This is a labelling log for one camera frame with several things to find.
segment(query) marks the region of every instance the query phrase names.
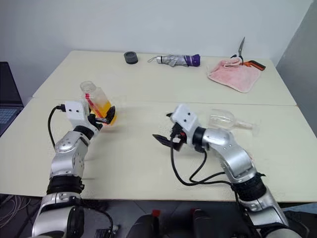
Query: white table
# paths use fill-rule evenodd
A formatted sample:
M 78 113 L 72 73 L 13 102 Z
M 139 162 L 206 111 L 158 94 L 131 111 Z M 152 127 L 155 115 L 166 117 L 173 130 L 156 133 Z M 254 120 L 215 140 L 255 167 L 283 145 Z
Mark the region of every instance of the white table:
M 34 98 L 0 138 L 0 193 L 43 196 L 54 156 L 47 118 L 62 100 Z M 86 156 L 84 198 L 233 200 L 226 185 L 183 186 L 170 164 L 169 149 L 153 133 L 168 135 L 172 126 L 165 116 L 177 103 L 117 102 L 118 121 L 103 128 Z M 211 108 L 230 110 L 237 118 L 260 123 L 258 136 L 235 129 L 236 140 L 254 158 L 259 172 L 278 201 L 317 201 L 315 172 L 317 140 L 295 106 L 189 104 L 207 125 Z M 55 141 L 71 125 L 66 114 L 52 119 Z M 186 179 L 202 161 L 202 155 L 184 145 L 176 166 Z M 212 153 L 200 178 L 221 171 Z
M 138 54 L 137 64 L 127 64 L 123 53 L 72 51 L 33 95 L 36 98 L 77 99 L 80 83 L 93 81 L 111 97 L 128 101 L 221 103 L 252 105 L 296 105 L 273 63 L 266 66 L 253 89 L 237 92 L 207 78 L 221 60 L 202 57 L 200 67 L 170 67 L 147 60 L 155 55 Z

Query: orange liquid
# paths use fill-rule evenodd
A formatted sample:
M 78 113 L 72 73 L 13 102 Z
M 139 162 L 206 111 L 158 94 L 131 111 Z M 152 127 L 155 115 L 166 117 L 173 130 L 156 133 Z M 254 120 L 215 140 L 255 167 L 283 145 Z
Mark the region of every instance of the orange liquid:
M 93 113 L 97 116 L 97 117 L 101 117 L 101 118 L 105 118 L 107 116 L 107 112 L 108 110 L 111 108 L 111 103 L 109 101 L 106 102 L 106 104 L 104 104 L 103 106 L 100 107 L 100 105 L 98 104 L 94 104 L 95 108 L 91 108 L 91 110 L 93 111 Z M 113 125 L 115 120 L 117 119 L 117 115 L 116 113 L 114 114 L 114 117 L 110 123 L 110 125 Z

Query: white wall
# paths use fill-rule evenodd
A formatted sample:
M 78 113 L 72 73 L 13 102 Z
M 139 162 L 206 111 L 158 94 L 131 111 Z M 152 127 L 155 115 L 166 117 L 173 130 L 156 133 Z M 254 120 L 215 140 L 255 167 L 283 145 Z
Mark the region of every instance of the white wall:
M 0 0 L 0 60 L 23 101 L 73 49 L 278 63 L 312 0 Z
M 317 136 L 316 24 L 315 0 L 276 68 Z

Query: pink towel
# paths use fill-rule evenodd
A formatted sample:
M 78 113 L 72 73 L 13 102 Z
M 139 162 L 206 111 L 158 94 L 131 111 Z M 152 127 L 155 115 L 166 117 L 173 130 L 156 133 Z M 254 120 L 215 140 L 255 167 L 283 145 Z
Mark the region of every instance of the pink towel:
M 261 72 L 254 67 L 247 67 L 240 65 L 240 63 L 240 58 L 221 60 L 208 74 L 208 78 L 241 93 L 247 93 L 251 90 Z

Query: scissors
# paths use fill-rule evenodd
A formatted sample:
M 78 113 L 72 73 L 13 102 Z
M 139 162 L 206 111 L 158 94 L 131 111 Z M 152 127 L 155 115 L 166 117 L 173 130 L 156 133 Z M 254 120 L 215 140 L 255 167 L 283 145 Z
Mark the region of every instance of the scissors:
M 242 63 L 240 65 L 245 65 L 247 67 L 252 67 L 253 66 L 253 67 L 255 67 L 255 68 L 257 68 L 258 70 L 261 70 L 261 71 L 265 70 L 266 67 L 263 64 L 260 64 L 259 62 L 256 62 L 255 60 L 250 60 L 248 62 L 244 62 L 243 61 L 243 57 L 242 57 L 241 53 L 242 53 L 242 48 L 243 48 L 243 44 L 244 44 L 244 40 L 245 39 L 246 39 L 246 37 L 243 37 L 243 40 L 241 41 L 238 53 L 234 54 L 230 58 L 239 57 L 241 59 L 241 61 L 242 61 Z
M 238 53 L 235 53 L 233 56 L 230 57 L 230 58 L 239 57 L 242 60 L 242 64 L 243 64 L 243 57 L 242 57 L 241 53 L 242 53 L 242 48 L 243 48 L 243 44 L 244 44 L 245 39 L 246 39 L 246 37 L 243 37 L 243 40 L 241 41 L 240 47 L 238 49 Z

